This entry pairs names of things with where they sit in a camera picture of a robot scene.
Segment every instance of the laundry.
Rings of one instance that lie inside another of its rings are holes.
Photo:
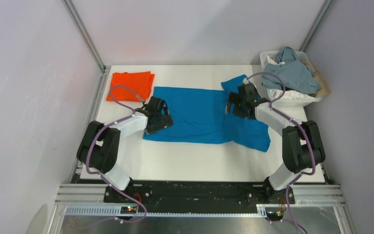
[[[285,87],[303,94],[315,94],[318,91],[320,85],[312,77],[312,69],[300,62],[292,48],[285,47],[275,59],[275,62],[284,62],[284,65],[268,63],[264,71],[279,76]],[[283,89],[280,81],[271,75],[262,75],[262,85],[269,89]]]
[[[222,144],[234,141],[266,152],[268,126],[257,120],[225,114],[230,91],[237,92],[246,76],[223,82],[224,91],[155,87],[154,96],[166,100],[174,125],[144,139],[167,142]]]
[[[113,73],[110,88],[116,85],[123,85],[134,90],[143,100],[150,97],[154,74],[151,72],[137,73]],[[123,88],[115,88],[112,96],[117,101],[140,101],[131,91]],[[110,94],[107,101],[112,101]]]

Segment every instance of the metal frame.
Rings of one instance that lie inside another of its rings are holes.
[[[74,24],[81,34],[84,42],[90,50],[95,62],[101,70],[101,76],[98,78],[99,83],[94,95],[91,105],[91,112],[89,113],[87,122],[95,119],[99,109],[100,99],[103,96],[104,87],[107,82],[110,67],[106,67],[97,52],[94,43],[89,36],[88,31],[74,6],[72,0],[62,0],[66,9],[68,10]],[[334,0],[325,0],[322,8],[310,28],[305,40],[300,48],[301,51],[306,51],[310,45],[313,36],[318,31],[324,18],[329,12]],[[72,169],[70,181],[73,176],[80,174],[82,170],[82,163],[75,160],[74,168]],[[326,177],[323,165],[322,170],[325,175],[326,182],[329,180]],[[53,210],[51,212],[50,220],[47,224],[46,234],[58,234],[62,229],[62,223],[65,215],[120,215],[119,207],[128,205],[125,203],[104,203],[105,184],[61,184]],[[333,207],[339,228],[342,234],[356,233],[351,220],[351,216],[346,204],[345,197],[340,185],[329,184],[295,184],[292,186],[295,194],[296,203],[292,207]],[[159,217],[266,217],[266,208],[276,208],[278,204],[259,204],[257,214],[163,214],[163,213],[149,213],[149,216]]]

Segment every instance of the laundry basket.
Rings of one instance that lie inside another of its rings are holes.
[[[262,63],[262,69],[266,67],[267,64],[267,57],[269,56],[272,60],[275,60],[276,54],[279,52],[279,50],[271,50],[271,51],[264,51],[260,53],[260,62]],[[299,56],[299,59],[301,62],[303,61],[309,61],[309,57],[307,54],[303,51],[296,51],[296,54]],[[270,100],[273,100],[273,90],[267,89],[267,96]],[[322,97],[306,97],[302,99],[279,99],[275,101],[275,106],[287,106],[287,107],[293,107],[293,106],[306,106],[312,102],[320,101],[322,100]]]

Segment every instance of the tan garment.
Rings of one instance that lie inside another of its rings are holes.
[[[312,97],[324,97],[330,94],[330,88],[326,81],[322,78],[322,75],[316,71],[311,61],[303,61],[303,64],[310,67],[313,70],[312,76],[315,78],[316,82],[320,84],[320,88],[315,94],[309,94]]]

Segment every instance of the white table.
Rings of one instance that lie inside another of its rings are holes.
[[[222,90],[222,81],[242,74],[250,76],[261,70],[259,65],[112,66],[96,120],[109,123],[131,113],[114,102],[106,101],[114,72],[151,71],[155,74],[153,86]],[[141,106],[137,102],[124,103],[134,108]],[[302,107],[279,109],[297,119],[306,120]],[[271,144],[266,153],[234,142],[216,145],[149,141],[143,139],[140,131],[121,139],[117,163],[130,177],[138,180],[262,182],[283,162],[281,137],[270,128],[268,131]],[[324,182],[320,165],[316,171],[313,176],[304,175],[299,182]],[[80,178],[99,179],[97,175],[89,175],[85,169]]]

